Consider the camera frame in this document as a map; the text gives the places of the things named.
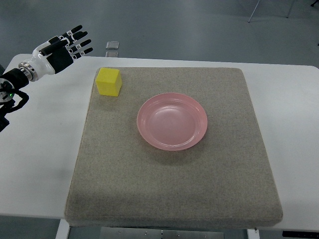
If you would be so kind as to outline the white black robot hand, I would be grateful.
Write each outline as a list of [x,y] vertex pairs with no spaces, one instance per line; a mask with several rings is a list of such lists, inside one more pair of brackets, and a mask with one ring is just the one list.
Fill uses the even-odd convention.
[[73,60],[77,60],[92,52],[93,48],[90,47],[73,55],[69,53],[82,49],[91,43],[91,39],[67,49],[68,45],[74,44],[88,34],[86,31],[80,31],[82,27],[82,25],[78,25],[59,37],[55,36],[37,46],[33,50],[32,57],[22,61],[18,65],[19,70],[27,76],[29,81],[35,82],[45,75],[54,75],[63,71],[73,64]]

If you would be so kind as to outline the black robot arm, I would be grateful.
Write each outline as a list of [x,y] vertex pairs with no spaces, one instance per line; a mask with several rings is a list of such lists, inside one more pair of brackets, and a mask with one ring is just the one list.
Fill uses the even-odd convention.
[[31,58],[0,76],[1,130],[9,125],[5,116],[21,109],[29,100],[28,94],[21,91],[22,88],[45,75],[60,73],[75,60],[93,51],[92,47],[85,48],[91,43],[90,39],[79,41],[88,34],[81,29],[82,26],[79,25],[37,46]]

